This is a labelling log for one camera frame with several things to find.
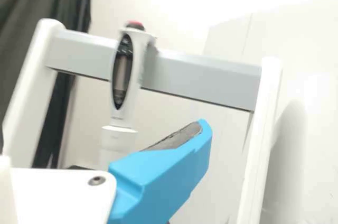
white panel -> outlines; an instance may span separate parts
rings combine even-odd
[[[18,224],[107,223],[116,193],[108,172],[12,169],[11,175]],[[103,183],[90,185],[95,177]]]
[[[251,15],[210,27],[203,54],[242,62]]]
[[[253,15],[244,61],[284,66],[261,223],[338,223],[338,0]]]

white wall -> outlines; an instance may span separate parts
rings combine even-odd
[[[261,223],[338,223],[337,15],[338,0],[313,0],[218,24],[208,36],[206,48],[218,43],[211,52],[222,57],[284,64]],[[231,32],[246,36],[242,53],[222,44]]]

black curtain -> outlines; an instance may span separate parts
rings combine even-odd
[[[54,18],[67,29],[86,32],[90,0],[0,0],[0,122],[41,18]],[[33,167],[47,167],[50,158],[51,166],[57,166],[73,81],[73,76],[58,73]]]

